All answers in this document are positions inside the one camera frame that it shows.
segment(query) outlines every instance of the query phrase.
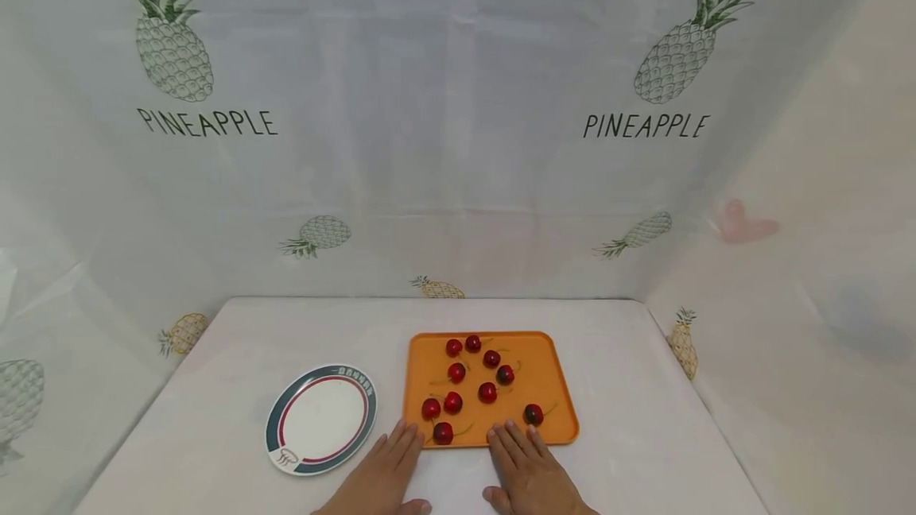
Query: hand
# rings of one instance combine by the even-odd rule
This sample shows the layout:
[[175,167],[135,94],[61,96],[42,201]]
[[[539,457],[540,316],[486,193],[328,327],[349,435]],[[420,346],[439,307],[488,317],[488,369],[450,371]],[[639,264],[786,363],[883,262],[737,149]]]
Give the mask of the hand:
[[502,486],[487,487],[483,498],[499,515],[598,515],[582,501],[541,433],[533,425],[528,433],[525,437],[513,420],[487,433]]
[[417,425],[405,427],[400,420],[391,437],[383,433],[331,501],[313,515],[429,515],[433,507],[424,499],[402,504],[422,448]]

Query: yellow pineapple print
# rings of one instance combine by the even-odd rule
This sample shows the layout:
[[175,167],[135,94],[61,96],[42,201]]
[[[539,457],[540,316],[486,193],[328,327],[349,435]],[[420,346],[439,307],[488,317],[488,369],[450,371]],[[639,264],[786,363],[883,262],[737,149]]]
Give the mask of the yellow pineapple print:
[[420,288],[426,298],[464,298],[462,290],[454,285],[449,285],[448,282],[431,281],[419,276],[410,281],[410,284]]
[[693,340],[689,337],[689,326],[697,313],[692,310],[686,310],[681,306],[677,311],[677,323],[674,324],[674,330],[668,335],[668,346],[677,362],[681,363],[681,368],[685,369],[685,374],[689,380],[697,375],[697,349],[693,347]]
[[171,330],[159,333],[159,354],[168,358],[171,353],[187,354],[200,340],[204,330],[209,326],[207,317],[193,312],[191,315],[182,316]]

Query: orange tray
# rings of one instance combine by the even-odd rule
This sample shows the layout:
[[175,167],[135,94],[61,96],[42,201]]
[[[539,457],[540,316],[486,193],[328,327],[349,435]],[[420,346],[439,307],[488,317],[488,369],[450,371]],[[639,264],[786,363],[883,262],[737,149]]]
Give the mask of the orange tray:
[[[477,334],[483,341],[479,352],[472,354],[463,347],[455,358],[445,353],[448,340],[457,339],[464,346],[464,340],[471,334]],[[496,370],[483,365],[483,353],[488,350],[499,352],[502,358],[500,366],[508,364],[516,370],[516,378],[510,386],[500,386],[496,381]],[[468,368],[468,375],[458,384],[448,381],[446,375],[448,366],[454,362],[462,362]],[[493,382],[499,390],[493,403],[483,403],[477,398],[477,389],[484,382]],[[450,391],[456,391],[462,397],[462,411],[452,415],[442,410],[434,421],[424,420],[421,413],[423,400],[436,398],[441,405],[442,398]],[[518,425],[525,425],[523,412],[530,403],[540,405],[545,414],[538,431],[547,443],[572,443],[579,435],[579,420],[573,401],[566,388],[553,340],[547,334],[453,332],[418,334],[410,340],[404,418],[408,424],[422,426],[427,436],[423,448],[486,447],[487,431],[494,423],[501,424],[511,418]],[[450,445],[432,441],[433,423],[439,421],[448,421],[456,433]]]

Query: pineapple print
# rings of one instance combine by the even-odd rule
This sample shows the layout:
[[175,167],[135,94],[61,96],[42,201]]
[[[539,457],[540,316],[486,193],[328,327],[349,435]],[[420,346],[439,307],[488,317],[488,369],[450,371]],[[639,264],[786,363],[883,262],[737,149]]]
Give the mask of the pineapple print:
[[431,281],[419,276],[410,281],[410,284],[418,287],[426,298],[464,298],[462,290],[454,285],[449,285],[448,282]]
[[652,47],[635,75],[635,93],[653,104],[677,98],[697,77],[716,46],[716,31],[753,2],[697,0],[697,15],[674,27]]
[[146,75],[175,99],[204,101],[213,92],[213,71],[204,42],[188,27],[199,10],[194,0],[138,0],[145,15],[137,20],[137,48]]
[[45,369],[35,360],[0,364],[0,477],[4,463],[22,459],[11,447],[14,439],[35,424],[45,395]]
[[668,335],[668,346],[677,362],[681,363],[681,368],[685,369],[688,380],[693,380],[697,375],[697,349],[693,347],[693,340],[689,337],[689,326],[697,313],[692,310],[686,310],[681,306],[677,311],[677,323],[674,324],[674,330]]
[[191,315],[182,316],[171,330],[163,330],[159,333],[159,354],[168,358],[171,353],[182,354],[184,356],[197,344],[204,330],[210,326],[207,317],[198,312]]
[[604,243],[599,249],[605,258],[619,257],[626,249],[635,249],[637,246],[643,246],[651,240],[661,237],[662,234],[671,230],[671,215],[667,211],[656,213],[648,219],[639,221],[635,227],[627,231],[624,238],[614,240],[614,242]]
[[316,250],[341,246],[350,238],[350,234],[350,227],[344,221],[335,216],[318,215],[302,226],[299,238],[281,243],[281,249],[284,255],[295,255],[296,258],[318,258]]

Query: left hand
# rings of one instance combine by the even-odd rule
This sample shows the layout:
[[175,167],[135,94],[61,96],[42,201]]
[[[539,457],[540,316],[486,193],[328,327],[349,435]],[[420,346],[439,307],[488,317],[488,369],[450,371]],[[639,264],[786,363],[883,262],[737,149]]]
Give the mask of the left hand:
[[391,437],[383,433],[331,501],[313,515],[429,515],[433,506],[425,499],[402,504],[423,438],[416,424],[405,426],[400,420]]

